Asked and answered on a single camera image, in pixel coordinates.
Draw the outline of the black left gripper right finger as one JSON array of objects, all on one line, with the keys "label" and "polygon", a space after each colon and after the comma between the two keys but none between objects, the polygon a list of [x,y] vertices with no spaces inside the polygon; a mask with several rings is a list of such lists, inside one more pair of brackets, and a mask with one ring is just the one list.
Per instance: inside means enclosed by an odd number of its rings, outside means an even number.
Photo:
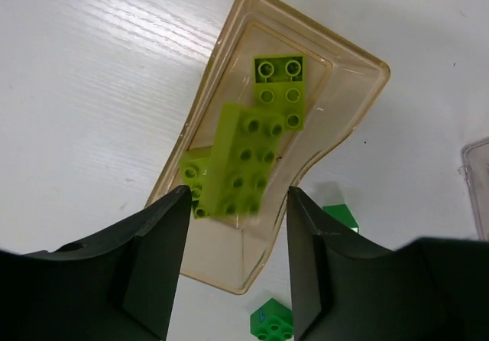
[{"label": "black left gripper right finger", "polygon": [[386,249],[287,193],[298,340],[486,340],[488,244],[420,238]]}]

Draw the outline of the lime 2x4 lego brick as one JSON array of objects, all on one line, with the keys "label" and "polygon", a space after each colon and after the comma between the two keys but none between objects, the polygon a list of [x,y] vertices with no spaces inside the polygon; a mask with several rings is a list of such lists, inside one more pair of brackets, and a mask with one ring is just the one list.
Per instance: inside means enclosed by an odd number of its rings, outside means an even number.
[{"label": "lime 2x4 lego brick", "polygon": [[209,216],[259,211],[284,132],[281,114],[234,102],[222,106],[199,201]]}]

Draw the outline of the small green 1x2 lego brick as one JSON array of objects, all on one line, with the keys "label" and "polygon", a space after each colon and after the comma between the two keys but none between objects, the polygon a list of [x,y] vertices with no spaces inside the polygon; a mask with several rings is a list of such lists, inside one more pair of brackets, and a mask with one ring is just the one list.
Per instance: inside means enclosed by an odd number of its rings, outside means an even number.
[{"label": "small green 1x2 lego brick", "polygon": [[322,210],[349,229],[359,232],[359,225],[346,204],[324,206]]}]

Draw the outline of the lime printed lego brick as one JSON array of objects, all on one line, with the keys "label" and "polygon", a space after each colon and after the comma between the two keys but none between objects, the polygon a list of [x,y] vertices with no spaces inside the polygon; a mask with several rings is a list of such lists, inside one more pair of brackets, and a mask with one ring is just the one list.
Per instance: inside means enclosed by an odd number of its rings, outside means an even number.
[{"label": "lime printed lego brick", "polygon": [[199,205],[207,176],[208,159],[212,148],[197,148],[185,151],[179,160],[180,176],[189,186],[192,196],[193,214],[196,219],[207,217],[207,211]]}]

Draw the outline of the lime 2x2 lego brick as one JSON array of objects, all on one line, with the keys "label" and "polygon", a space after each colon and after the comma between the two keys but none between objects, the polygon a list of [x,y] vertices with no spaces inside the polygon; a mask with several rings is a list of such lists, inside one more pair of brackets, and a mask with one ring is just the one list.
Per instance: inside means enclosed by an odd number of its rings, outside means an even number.
[{"label": "lime 2x2 lego brick", "polygon": [[303,129],[306,113],[306,58],[302,54],[253,59],[254,104],[281,114],[285,129]]}]

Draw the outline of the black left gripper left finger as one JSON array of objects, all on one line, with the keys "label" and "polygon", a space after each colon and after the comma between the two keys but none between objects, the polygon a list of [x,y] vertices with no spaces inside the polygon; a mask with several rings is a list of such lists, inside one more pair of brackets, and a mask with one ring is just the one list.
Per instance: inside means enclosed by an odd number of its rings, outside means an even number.
[{"label": "black left gripper left finger", "polygon": [[1,253],[3,340],[164,340],[191,193],[150,206],[59,249]]}]

